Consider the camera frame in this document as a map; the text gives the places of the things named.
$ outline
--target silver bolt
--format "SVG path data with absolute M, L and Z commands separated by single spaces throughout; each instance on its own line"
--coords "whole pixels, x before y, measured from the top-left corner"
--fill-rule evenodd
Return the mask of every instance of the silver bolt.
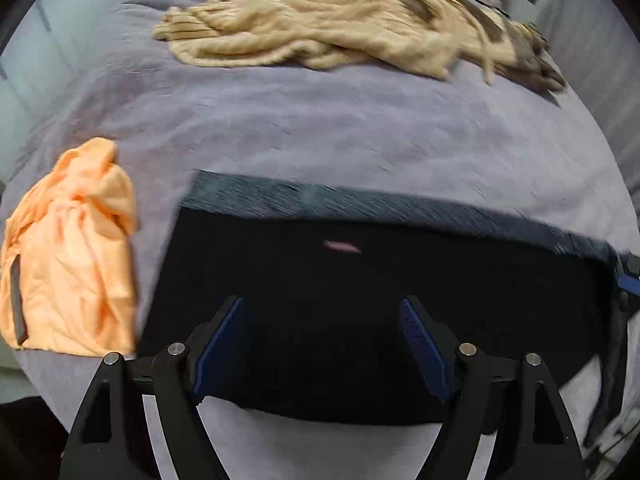
M 531 366 L 538 366 L 542 362 L 542 359 L 540 359 L 540 356 L 534 353 L 527 354 L 525 359 L 527 360 L 527 363 L 529 363 Z
M 471 343 L 462 343 L 462 345 L 460 345 L 458 349 L 460 350 L 461 354 L 469 356 L 476 355 L 476 352 L 478 351 L 476 345 L 473 345 Z
M 171 355 L 180 355 L 184 352 L 184 345 L 182 343 L 171 343 L 167 351 Z
M 117 352 L 109 352 L 107 355 L 104 356 L 102 360 L 106 365 L 113 365 L 118 362 L 119 358 L 120 358 L 120 354 L 118 354 Z

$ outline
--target bed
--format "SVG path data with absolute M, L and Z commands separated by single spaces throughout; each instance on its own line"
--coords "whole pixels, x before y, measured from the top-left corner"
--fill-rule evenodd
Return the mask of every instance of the bed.
M 102 22 L 93 59 L 32 133 L 0 205 L 7 218 L 64 150 L 96 135 L 115 140 L 139 206 L 131 242 L 140 331 L 194 170 L 450 200 L 640 251 L 614 157 L 570 88 L 540 96 L 501 77 L 488 86 L 465 61 L 451 82 L 382 63 L 328 72 L 188 66 L 151 29 L 169 6 L 201 1 L 126 0 Z M 621 417 L 640 392 L 639 328 L 636 317 Z M 99 360 L 43 351 L 17 358 L 70 428 Z M 562 388 L 579 442 L 599 386 L 594 359 Z M 153 398 L 145 408 L 162 478 L 174 478 Z M 212 397 L 199 412 L 231 478 L 414 478 L 438 431 L 304 422 Z M 492 444 L 482 439 L 469 478 L 483 478 Z

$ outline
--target black cable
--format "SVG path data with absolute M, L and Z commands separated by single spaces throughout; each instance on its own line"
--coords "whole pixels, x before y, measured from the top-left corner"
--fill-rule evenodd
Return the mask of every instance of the black cable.
M 618 444 L 620 444 L 620 442 L 622 442 L 622 441 L 623 441 L 623 440 L 625 440 L 625 439 L 626 439 L 630 434 L 632 434 L 632 433 L 634 432 L 634 430 L 635 430 L 638 426 L 640 426 L 640 420 L 638 420 L 638 421 L 634 424 L 634 426 L 633 426 L 633 427 L 632 427 L 632 428 L 631 428 L 627 433 L 623 433 L 623 434 L 622 434 L 622 436 L 620 437 L 620 439 L 619 439 L 617 442 L 615 442 L 614 444 L 611 444 L 611 446 L 609 446 L 609 447 L 607 448 L 607 450 L 606 450 L 606 451 L 602 451 L 602 452 L 601 452 L 601 455 L 602 455 L 602 456 L 605 456 L 609 451 L 611 451 L 611 450 L 612 450 L 613 448 L 615 448 Z

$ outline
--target orange hoodie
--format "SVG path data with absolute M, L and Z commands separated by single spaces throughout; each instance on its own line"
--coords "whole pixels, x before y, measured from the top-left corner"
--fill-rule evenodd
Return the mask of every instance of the orange hoodie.
M 129 177 L 112 162 L 116 152 L 114 142 L 96 137 L 63 153 L 6 221 L 0 333 L 13 348 L 83 356 L 133 352 L 126 235 L 136 230 L 136 205 Z M 17 296 L 12 264 L 18 255 Z M 14 319 L 20 310 L 24 320 Z

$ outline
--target orange cloth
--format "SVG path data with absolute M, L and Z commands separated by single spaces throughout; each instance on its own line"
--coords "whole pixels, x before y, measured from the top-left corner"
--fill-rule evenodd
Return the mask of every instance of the orange cloth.
M 103 356 L 134 349 L 135 294 L 126 235 L 134 190 L 96 137 L 60 156 L 6 221 L 0 253 L 0 333 L 13 348 Z M 27 339 L 18 344 L 11 266 L 20 254 Z

